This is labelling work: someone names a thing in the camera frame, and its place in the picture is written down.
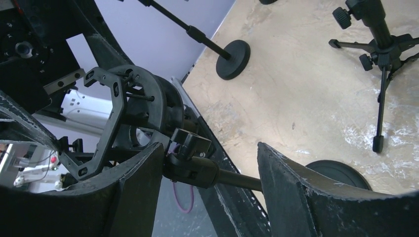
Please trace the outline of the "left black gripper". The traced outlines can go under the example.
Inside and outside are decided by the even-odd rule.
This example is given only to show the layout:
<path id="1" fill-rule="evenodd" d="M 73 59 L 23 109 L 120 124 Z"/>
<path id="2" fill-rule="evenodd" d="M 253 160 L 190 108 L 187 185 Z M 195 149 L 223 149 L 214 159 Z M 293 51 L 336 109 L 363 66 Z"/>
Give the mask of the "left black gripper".
<path id="1" fill-rule="evenodd" d="M 67 40 L 83 35 L 99 67 L 130 64 L 93 0 L 0 3 L 0 142 L 60 150 L 31 114 L 84 76 Z"/>

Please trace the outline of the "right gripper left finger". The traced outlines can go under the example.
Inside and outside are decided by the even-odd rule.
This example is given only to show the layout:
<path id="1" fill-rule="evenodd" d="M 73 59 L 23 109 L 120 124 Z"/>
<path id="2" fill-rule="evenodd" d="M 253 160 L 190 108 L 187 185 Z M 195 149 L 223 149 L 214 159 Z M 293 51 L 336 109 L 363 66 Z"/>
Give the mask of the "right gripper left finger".
<path id="1" fill-rule="evenodd" d="M 155 143 L 129 160 L 63 191 L 0 189 L 3 237 L 150 237 L 164 148 Z"/>

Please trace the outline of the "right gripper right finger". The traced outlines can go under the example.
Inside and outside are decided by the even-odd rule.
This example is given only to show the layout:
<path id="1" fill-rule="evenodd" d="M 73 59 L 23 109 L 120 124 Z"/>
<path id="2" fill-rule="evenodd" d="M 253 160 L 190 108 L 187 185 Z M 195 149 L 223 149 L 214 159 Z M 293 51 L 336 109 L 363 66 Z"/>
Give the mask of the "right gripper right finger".
<path id="1" fill-rule="evenodd" d="M 259 175 L 274 237 L 416 237 L 418 191 L 389 195 L 323 176 L 260 142 Z"/>

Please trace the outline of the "black round-base shock-mount stand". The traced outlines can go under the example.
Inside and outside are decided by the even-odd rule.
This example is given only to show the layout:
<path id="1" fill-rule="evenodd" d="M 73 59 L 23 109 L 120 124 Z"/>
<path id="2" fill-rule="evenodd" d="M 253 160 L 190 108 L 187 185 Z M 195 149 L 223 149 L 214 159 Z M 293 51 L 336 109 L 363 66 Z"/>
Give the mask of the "black round-base shock-mount stand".
<path id="1" fill-rule="evenodd" d="M 128 123 L 120 126 L 114 141 L 116 147 L 144 148 L 146 145 L 139 138 L 139 132 L 149 140 L 159 138 L 165 142 L 177 128 L 198 131 L 196 120 L 172 83 L 147 70 L 142 70 L 140 75 L 132 68 L 111 71 L 129 81 L 126 86 Z M 102 133 L 113 106 L 111 101 L 88 97 L 73 88 L 64 97 L 61 107 L 66 119 L 96 127 Z"/>

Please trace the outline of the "black tripod shock-mount stand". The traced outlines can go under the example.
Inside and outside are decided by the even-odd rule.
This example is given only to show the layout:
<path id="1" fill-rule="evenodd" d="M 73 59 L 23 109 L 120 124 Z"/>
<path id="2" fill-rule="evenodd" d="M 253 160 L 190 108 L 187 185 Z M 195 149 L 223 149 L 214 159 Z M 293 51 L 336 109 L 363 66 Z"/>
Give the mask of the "black tripod shock-mount stand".
<path id="1" fill-rule="evenodd" d="M 380 0 L 347 0 L 345 4 L 348 9 L 338 7 L 333 11 L 333 17 L 336 22 L 342 29 L 347 29 L 351 26 L 351 17 L 361 20 L 369 28 L 373 39 L 369 43 L 342 42 L 331 39 L 329 45 L 333 48 L 362 49 L 367 52 L 367 54 L 359 56 L 364 70 L 370 71 L 373 65 L 378 66 L 381 70 L 380 92 L 377 97 L 377 102 L 379 103 L 377 131 L 373 138 L 372 146 L 373 152 L 379 154 L 384 146 L 382 125 L 387 88 L 393 81 L 396 71 L 405 64 L 419 59 L 418 54 L 410 56 L 405 60 L 400 59 L 402 52 L 419 44 L 419 39 L 413 38 L 410 34 L 392 35 L 385 21 L 386 13 Z"/>

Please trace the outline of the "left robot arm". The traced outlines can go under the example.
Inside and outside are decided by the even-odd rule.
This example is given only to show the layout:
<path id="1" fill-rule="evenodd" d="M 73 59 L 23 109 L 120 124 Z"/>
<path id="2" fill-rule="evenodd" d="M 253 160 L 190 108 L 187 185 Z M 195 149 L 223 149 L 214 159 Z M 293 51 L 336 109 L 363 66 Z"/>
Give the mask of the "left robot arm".
<path id="1" fill-rule="evenodd" d="M 85 70 L 67 40 L 82 35 L 105 69 L 129 64 L 93 0 L 3 0 L 0 90 L 40 121 L 99 136 L 111 102 L 78 91 Z"/>

